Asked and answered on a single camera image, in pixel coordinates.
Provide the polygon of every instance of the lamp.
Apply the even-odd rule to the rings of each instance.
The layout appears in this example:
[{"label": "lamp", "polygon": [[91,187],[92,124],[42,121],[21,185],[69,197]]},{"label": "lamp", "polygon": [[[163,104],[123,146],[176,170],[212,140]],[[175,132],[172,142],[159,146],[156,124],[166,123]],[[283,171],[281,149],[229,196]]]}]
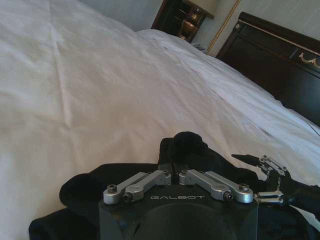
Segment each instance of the lamp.
[{"label": "lamp", "polygon": [[183,0],[183,2],[189,5],[191,10],[182,21],[178,36],[191,43],[205,18],[214,18],[217,0]]},{"label": "lamp", "polygon": [[214,18],[217,0],[184,0],[184,2],[198,8],[198,12],[204,13],[208,18]]}]

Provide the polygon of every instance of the dark wood headboard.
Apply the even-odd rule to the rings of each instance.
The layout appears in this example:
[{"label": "dark wood headboard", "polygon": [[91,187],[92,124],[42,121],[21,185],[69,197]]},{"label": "dark wood headboard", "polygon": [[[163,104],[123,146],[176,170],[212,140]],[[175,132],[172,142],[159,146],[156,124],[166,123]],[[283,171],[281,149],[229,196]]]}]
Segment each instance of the dark wood headboard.
[{"label": "dark wood headboard", "polygon": [[320,126],[320,41],[242,12],[217,58]]}]

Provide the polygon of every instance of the black garment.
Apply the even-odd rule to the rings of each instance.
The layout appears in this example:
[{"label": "black garment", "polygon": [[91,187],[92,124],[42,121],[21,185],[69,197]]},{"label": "black garment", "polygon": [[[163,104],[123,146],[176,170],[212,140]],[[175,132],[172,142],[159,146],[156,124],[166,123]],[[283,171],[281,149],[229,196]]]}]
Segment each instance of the black garment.
[{"label": "black garment", "polygon": [[[233,182],[248,183],[254,192],[265,189],[265,183],[258,180],[255,172],[233,166],[192,132],[163,139],[158,163],[184,163],[189,169],[214,171]],[[30,239],[99,239],[98,202],[107,186],[119,184],[138,172],[156,169],[157,164],[104,164],[90,173],[71,178],[60,190],[60,200],[67,208],[34,220],[29,227]],[[320,239],[320,234],[290,206],[261,205],[258,237],[260,240],[313,240]]]}]

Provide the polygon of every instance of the lampshade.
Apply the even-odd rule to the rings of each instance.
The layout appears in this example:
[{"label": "lampshade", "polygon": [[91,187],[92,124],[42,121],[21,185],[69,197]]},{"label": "lampshade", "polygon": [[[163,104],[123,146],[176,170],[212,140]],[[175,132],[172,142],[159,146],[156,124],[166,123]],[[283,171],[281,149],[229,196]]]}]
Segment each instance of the lampshade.
[{"label": "lampshade", "polygon": [[217,0],[185,0],[185,2],[189,2],[193,5],[200,7],[202,10],[205,10],[207,13],[214,16]]}]

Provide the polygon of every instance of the gold trim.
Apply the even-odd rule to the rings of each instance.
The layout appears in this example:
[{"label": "gold trim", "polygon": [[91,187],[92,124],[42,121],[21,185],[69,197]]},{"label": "gold trim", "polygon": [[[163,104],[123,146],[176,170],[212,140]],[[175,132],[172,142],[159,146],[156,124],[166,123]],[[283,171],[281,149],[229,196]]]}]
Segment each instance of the gold trim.
[{"label": "gold trim", "polygon": [[306,63],[306,64],[313,64],[316,68],[320,69],[320,65],[317,64],[317,59],[311,59],[311,60],[306,60],[304,58],[304,53],[302,52],[299,56],[299,58],[301,58],[302,62]]},{"label": "gold trim", "polygon": [[211,52],[211,50],[214,47],[216,41],[219,39],[220,35],[224,31],[224,29],[227,26],[227,24],[228,24],[229,20],[231,19],[232,15],[236,11],[237,7],[239,6],[240,1],[241,0],[236,0],[235,4],[233,5],[232,9],[230,10],[228,16],[225,18],[223,24],[221,25],[219,31],[215,34],[215,37],[212,39],[211,43],[209,44],[205,54],[208,55]]},{"label": "gold trim", "polygon": [[258,30],[260,30],[260,31],[262,31],[262,32],[264,32],[264,33],[266,33],[266,34],[269,34],[269,35],[271,35],[271,36],[273,36],[273,37],[276,37],[277,39],[280,39],[280,40],[285,41],[285,42],[287,42],[287,43],[289,43],[289,44],[292,44],[292,45],[294,45],[294,46],[296,46],[296,47],[298,47],[298,48],[301,48],[301,49],[303,49],[303,50],[305,50],[305,51],[308,51],[308,52],[310,52],[310,53],[312,53],[312,54],[315,54],[315,55],[317,55],[317,56],[320,56],[320,53],[318,53],[318,52],[316,52],[316,51],[313,51],[313,50],[311,50],[311,49],[309,49],[309,48],[306,48],[306,47],[304,47],[304,46],[301,46],[301,45],[299,45],[299,44],[297,44],[297,43],[295,43],[295,42],[293,42],[293,41],[290,41],[290,40],[288,40],[288,39],[286,39],[286,38],[283,38],[283,37],[281,37],[281,36],[278,36],[278,35],[276,35],[276,34],[273,34],[272,32],[266,31],[266,30],[264,30],[264,29],[262,29],[262,28],[260,28],[260,27],[258,27],[258,26],[252,25],[252,24],[250,24],[250,23],[248,23],[248,22],[246,22],[246,21],[242,21],[242,20],[240,20],[240,19],[238,19],[238,21],[241,22],[241,23],[244,23],[244,24],[246,24],[246,25],[249,25],[250,27],[253,27],[253,28],[255,28],[255,29],[258,29]]}]

